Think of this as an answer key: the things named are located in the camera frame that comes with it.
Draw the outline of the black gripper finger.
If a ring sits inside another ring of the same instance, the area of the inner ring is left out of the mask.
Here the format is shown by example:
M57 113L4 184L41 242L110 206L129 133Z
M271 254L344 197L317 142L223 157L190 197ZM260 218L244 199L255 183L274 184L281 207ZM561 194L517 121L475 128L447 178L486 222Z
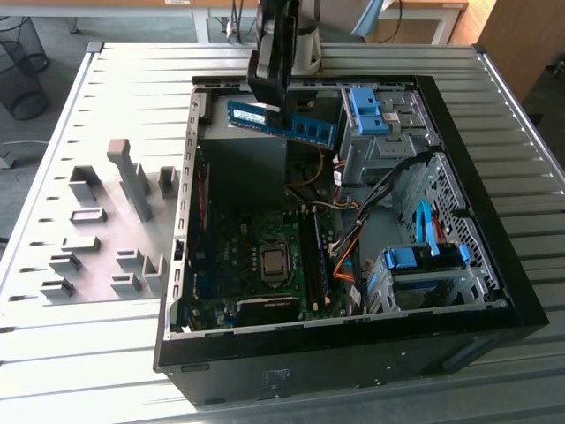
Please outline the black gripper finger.
M267 106L267 126L286 126L289 55L287 49L274 36L262 36L258 48L252 52L247 82L256 100Z

